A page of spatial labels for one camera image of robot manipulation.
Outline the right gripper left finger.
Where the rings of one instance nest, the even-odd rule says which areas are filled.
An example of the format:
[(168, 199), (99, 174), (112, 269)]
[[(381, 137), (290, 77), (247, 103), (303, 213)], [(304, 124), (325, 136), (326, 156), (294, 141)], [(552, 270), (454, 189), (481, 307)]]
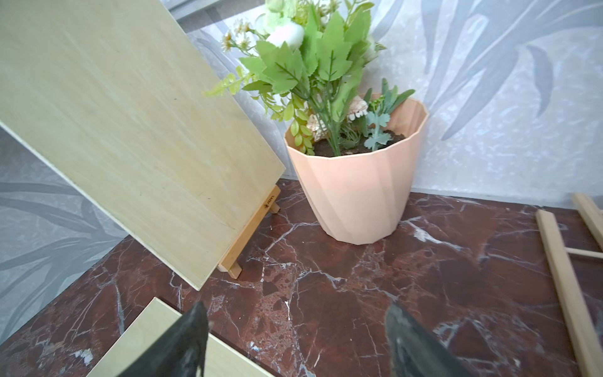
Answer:
[(198, 302), (121, 376), (203, 376), (209, 338), (207, 309)]

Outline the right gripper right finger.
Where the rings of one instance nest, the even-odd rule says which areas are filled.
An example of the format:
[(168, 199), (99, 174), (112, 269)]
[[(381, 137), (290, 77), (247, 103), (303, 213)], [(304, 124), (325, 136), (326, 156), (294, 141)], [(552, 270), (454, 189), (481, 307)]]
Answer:
[(397, 303), (385, 316), (393, 376), (471, 376), (472, 373)]

